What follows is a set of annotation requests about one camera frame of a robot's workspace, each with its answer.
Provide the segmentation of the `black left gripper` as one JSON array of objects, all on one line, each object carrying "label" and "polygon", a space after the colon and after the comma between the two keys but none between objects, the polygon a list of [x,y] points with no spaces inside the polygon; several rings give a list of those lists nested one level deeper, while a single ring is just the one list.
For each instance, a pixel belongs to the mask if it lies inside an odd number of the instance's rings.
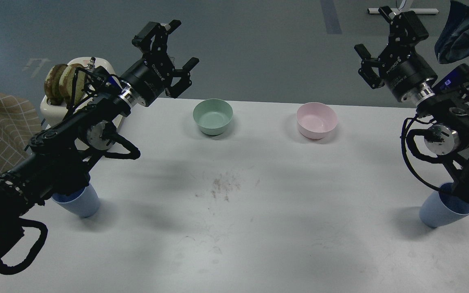
[{"label": "black left gripper", "polygon": [[175,69],[167,54],[168,36],[180,26],[181,21],[177,19],[167,24],[148,22],[132,39],[132,45],[142,56],[120,79],[129,85],[136,102],[144,107],[162,94],[178,98],[192,85],[191,70],[199,63],[199,58],[192,57],[181,69]]}]

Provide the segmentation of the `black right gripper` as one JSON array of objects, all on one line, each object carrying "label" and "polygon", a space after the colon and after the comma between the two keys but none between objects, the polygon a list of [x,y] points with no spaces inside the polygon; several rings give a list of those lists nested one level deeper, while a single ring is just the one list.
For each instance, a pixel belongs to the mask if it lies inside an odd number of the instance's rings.
[{"label": "black right gripper", "polygon": [[[389,24],[388,44],[383,51],[383,61],[372,57],[365,45],[357,44],[354,50],[361,58],[358,74],[372,89],[386,85],[398,102],[402,103],[409,91],[426,82],[433,85],[437,74],[415,46],[428,39],[429,33],[413,11],[394,13],[388,6],[379,8],[379,14]],[[383,69],[383,78],[374,70]]]}]

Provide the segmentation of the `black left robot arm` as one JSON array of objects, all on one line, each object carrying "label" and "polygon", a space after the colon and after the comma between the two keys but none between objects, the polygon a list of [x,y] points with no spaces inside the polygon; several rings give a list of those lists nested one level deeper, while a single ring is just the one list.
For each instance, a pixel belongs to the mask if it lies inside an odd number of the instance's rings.
[{"label": "black left robot arm", "polygon": [[25,219],[35,205],[43,206],[55,193],[71,194],[90,184],[89,172],[102,157],[135,160],[138,148],[119,135],[112,120],[127,117],[132,107],[150,106],[162,93],[177,98],[191,82],[199,63],[192,57],[181,69],[167,54],[167,40],[181,21],[149,22],[132,44],[142,57],[121,76],[99,67],[85,70],[82,92],[87,104],[69,105],[58,124],[31,137],[31,155],[0,174],[0,274],[24,271],[45,244],[45,224]]}]

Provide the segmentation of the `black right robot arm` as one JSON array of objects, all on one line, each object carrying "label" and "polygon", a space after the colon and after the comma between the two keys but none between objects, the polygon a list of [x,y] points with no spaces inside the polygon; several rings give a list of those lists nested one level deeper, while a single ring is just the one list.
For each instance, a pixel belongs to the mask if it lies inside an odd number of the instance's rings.
[{"label": "black right robot arm", "polygon": [[[438,80],[416,52],[429,35],[417,13],[388,6],[377,12],[389,25],[388,42],[378,57],[355,45],[358,73],[372,89],[386,86],[398,102],[416,106],[401,129],[402,157],[412,175],[434,191],[419,211],[421,221],[448,225],[469,214],[469,65],[459,64]],[[469,57],[469,6],[450,2],[435,53],[441,64]]]}]

